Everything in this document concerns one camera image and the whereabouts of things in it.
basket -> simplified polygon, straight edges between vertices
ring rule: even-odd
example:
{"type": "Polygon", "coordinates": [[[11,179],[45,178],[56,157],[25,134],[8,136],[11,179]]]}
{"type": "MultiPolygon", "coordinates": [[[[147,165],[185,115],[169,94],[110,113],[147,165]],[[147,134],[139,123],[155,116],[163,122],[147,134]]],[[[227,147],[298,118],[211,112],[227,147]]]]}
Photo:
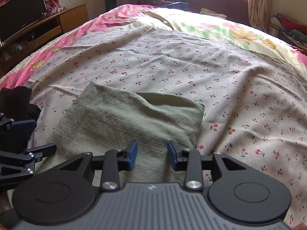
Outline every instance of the basket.
{"type": "Polygon", "coordinates": [[[273,24],[273,23],[269,23],[269,30],[268,30],[268,33],[272,36],[275,36],[277,37],[278,35],[278,32],[280,30],[280,27],[276,24],[273,24]]]}

wooden cabinet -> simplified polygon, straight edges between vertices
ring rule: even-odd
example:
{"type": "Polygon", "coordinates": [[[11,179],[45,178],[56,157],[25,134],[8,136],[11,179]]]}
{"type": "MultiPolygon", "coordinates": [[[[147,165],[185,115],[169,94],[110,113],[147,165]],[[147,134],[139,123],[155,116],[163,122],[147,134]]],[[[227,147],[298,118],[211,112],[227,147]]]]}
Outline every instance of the wooden cabinet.
{"type": "Polygon", "coordinates": [[[6,42],[4,42],[4,45],[0,48],[0,53],[7,50],[11,44],[18,42],[20,39],[31,33],[34,33],[36,36],[35,40],[33,40],[21,50],[17,51],[13,56],[10,57],[10,59],[4,63],[0,62],[0,77],[2,77],[5,73],[8,73],[23,59],[28,57],[31,53],[37,51],[43,45],[87,22],[88,14],[86,5],[87,3],[83,3],[65,9],[44,20],[29,25],[28,27],[7,39],[6,42]]]}

bed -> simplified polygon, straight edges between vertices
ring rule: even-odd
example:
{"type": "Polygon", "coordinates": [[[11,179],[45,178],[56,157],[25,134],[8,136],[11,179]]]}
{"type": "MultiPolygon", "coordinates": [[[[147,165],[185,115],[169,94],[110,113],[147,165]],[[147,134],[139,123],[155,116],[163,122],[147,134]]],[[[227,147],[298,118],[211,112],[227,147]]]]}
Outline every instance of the bed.
{"type": "MultiPolygon", "coordinates": [[[[55,39],[1,78],[32,88],[42,112],[29,147],[43,145],[91,82],[184,96],[205,105],[196,149],[223,151],[283,182],[289,226],[305,221],[307,57],[224,19],[123,5],[55,39]]],[[[211,183],[210,173],[204,175],[211,183]]]]}

television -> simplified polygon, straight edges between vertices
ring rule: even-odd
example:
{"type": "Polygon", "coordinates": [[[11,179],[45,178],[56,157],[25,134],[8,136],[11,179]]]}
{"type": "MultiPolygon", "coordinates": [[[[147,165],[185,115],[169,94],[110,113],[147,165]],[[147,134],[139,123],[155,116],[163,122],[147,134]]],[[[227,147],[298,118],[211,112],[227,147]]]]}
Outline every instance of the television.
{"type": "Polygon", "coordinates": [[[15,33],[42,19],[44,0],[9,0],[0,7],[0,46],[15,33]]]}

silver bolt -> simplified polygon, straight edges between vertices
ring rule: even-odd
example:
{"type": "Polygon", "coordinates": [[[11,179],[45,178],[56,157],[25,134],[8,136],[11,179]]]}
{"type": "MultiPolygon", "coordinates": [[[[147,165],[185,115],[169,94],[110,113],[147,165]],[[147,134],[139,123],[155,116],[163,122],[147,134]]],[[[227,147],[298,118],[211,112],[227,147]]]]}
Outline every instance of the silver bolt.
{"type": "Polygon", "coordinates": [[[201,183],[198,181],[188,181],[186,186],[190,189],[199,189],[201,187],[201,183]]]}
{"type": "Polygon", "coordinates": [[[116,182],[104,182],[102,184],[102,187],[105,189],[113,190],[117,188],[117,183],[116,182]]]}

